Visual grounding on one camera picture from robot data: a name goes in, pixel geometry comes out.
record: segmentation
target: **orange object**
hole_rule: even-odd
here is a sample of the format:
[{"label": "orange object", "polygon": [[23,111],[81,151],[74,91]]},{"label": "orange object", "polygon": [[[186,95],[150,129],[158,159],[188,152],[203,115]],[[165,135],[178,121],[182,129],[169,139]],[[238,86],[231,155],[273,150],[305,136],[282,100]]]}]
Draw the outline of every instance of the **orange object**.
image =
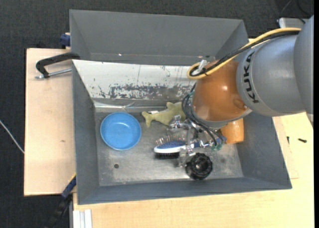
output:
[{"label": "orange object", "polygon": [[247,106],[236,86],[237,66],[238,62],[232,60],[216,72],[197,80],[192,104],[200,118],[225,121],[235,119],[246,111]]},{"label": "orange object", "polygon": [[236,121],[227,123],[226,126],[222,127],[221,132],[223,136],[227,138],[227,144],[234,144],[244,141],[244,119],[241,118]]}]

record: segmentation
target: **black carpet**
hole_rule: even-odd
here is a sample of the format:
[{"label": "black carpet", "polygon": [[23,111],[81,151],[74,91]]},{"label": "black carpet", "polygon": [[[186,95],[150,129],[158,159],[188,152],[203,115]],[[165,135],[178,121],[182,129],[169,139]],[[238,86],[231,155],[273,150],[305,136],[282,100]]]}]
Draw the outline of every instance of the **black carpet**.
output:
[{"label": "black carpet", "polygon": [[[277,28],[280,16],[313,14],[314,0],[0,0],[0,119],[22,145],[24,49],[60,48],[69,9],[239,18],[255,37]],[[23,197],[23,154],[1,127],[0,228],[43,227],[58,202],[58,196]],[[57,227],[67,226],[64,217]]]}]

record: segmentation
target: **plastic bowl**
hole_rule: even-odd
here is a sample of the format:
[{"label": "plastic bowl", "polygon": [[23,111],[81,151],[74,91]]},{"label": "plastic bowl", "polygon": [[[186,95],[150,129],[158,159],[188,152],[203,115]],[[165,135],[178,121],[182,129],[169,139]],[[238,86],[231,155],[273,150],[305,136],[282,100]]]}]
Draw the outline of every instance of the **plastic bowl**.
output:
[{"label": "plastic bowl", "polygon": [[141,139],[141,126],[137,119],[128,113],[109,114],[101,123],[103,141],[115,150],[128,150]]}]

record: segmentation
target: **yellow toy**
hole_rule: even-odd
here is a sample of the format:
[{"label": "yellow toy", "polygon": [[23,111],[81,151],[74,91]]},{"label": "yellow toy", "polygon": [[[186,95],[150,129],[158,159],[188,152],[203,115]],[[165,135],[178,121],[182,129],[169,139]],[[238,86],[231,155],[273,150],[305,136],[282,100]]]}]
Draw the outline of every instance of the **yellow toy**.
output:
[{"label": "yellow toy", "polygon": [[155,114],[154,113],[150,114],[148,112],[142,112],[142,115],[146,121],[146,126],[149,127],[153,120],[161,122],[165,125],[169,125],[169,122],[173,119],[173,117],[175,115],[180,115],[181,121],[184,121],[186,119],[186,116],[183,113],[183,110],[181,108],[181,102],[177,102],[175,104],[173,104],[171,102],[167,102],[166,107],[167,107],[166,110],[155,113]]}]

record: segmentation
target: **wooden table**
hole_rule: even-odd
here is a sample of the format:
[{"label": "wooden table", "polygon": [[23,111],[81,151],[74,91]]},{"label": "wooden table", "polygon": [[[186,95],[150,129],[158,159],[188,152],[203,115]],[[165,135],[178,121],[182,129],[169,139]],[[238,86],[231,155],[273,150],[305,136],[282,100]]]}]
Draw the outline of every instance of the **wooden table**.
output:
[{"label": "wooden table", "polygon": [[[71,74],[34,79],[38,60],[68,50],[28,49],[24,195],[59,194],[75,172]],[[70,62],[49,66],[49,71]],[[212,195],[179,199],[77,205],[92,210],[93,227],[314,227],[314,140],[306,114],[275,117],[291,190]],[[286,135],[290,144],[285,144]],[[306,139],[303,143],[298,138]]]}]

